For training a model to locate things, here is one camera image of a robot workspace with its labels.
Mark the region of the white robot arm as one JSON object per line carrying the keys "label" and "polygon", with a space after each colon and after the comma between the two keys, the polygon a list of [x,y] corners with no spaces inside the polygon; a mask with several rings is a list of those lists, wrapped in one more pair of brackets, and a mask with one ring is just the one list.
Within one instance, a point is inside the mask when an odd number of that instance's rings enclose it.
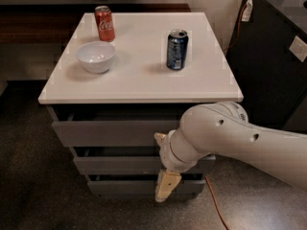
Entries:
{"label": "white robot arm", "polygon": [[240,160],[307,190],[307,135],[253,125],[237,103],[195,105],[181,116],[178,129],[154,138],[164,166],[155,188],[157,202],[167,199],[181,175],[210,154]]}

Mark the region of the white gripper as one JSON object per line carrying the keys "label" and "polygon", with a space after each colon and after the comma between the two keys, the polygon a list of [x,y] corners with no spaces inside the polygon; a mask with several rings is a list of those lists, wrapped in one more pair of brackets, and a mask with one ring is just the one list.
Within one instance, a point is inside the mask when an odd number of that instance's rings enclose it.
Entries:
{"label": "white gripper", "polygon": [[159,172],[155,187],[155,201],[163,202],[179,184],[181,173],[189,171],[208,153],[197,151],[180,129],[171,130],[168,134],[156,132],[153,137],[160,147],[161,162],[168,170]]}

